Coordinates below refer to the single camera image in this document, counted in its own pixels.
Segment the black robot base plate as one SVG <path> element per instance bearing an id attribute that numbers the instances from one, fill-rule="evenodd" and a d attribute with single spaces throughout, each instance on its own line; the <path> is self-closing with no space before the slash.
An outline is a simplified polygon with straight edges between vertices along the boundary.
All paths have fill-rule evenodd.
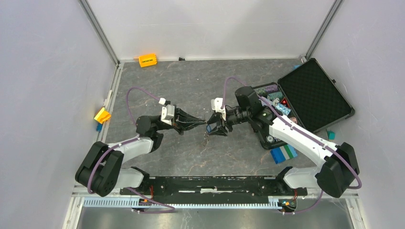
<path id="1" fill-rule="evenodd" d="M 306 196 L 274 176 L 147 177 L 138 191 L 165 204 L 265 204 L 268 197 Z"/>

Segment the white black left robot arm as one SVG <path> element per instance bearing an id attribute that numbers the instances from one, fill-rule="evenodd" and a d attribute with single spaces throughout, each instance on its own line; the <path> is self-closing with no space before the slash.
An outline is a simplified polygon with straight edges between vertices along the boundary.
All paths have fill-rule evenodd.
<path id="1" fill-rule="evenodd" d="M 106 144 L 92 144 L 79 166 L 75 180 L 85 186 L 89 194 L 101 197 L 115 188 L 131 187 L 138 194 L 149 191 L 150 181 L 139 169 L 123 169 L 123 163 L 157 150 L 164 135 L 161 130 L 175 130 L 182 135 L 206 121 L 194 117 L 174 105 L 163 107 L 160 115 L 143 115 L 135 121 L 137 135 L 133 138 Z"/>

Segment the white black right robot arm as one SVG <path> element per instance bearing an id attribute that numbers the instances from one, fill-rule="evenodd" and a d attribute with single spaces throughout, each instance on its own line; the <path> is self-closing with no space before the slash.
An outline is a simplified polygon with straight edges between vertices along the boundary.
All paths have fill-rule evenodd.
<path id="1" fill-rule="evenodd" d="M 279 174 L 276 189 L 287 195 L 295 188 L 320 188 L 339 198 L 347 189 L 360 189 L 359 166 L 354 148 L 344 142 L 336 145 L 294 123 L 277 110 L 271 101 L 260 96 L 251 86 L 238 89 L 238 106 L 227 110 L 225 99 L 211 100 L 213 115 L 208 121 L 209 135 L 227 136 L 234 125 L 248 122 L 255 131 L 281 140 L 309 158 L 314 167 L 287 168 Z"/>

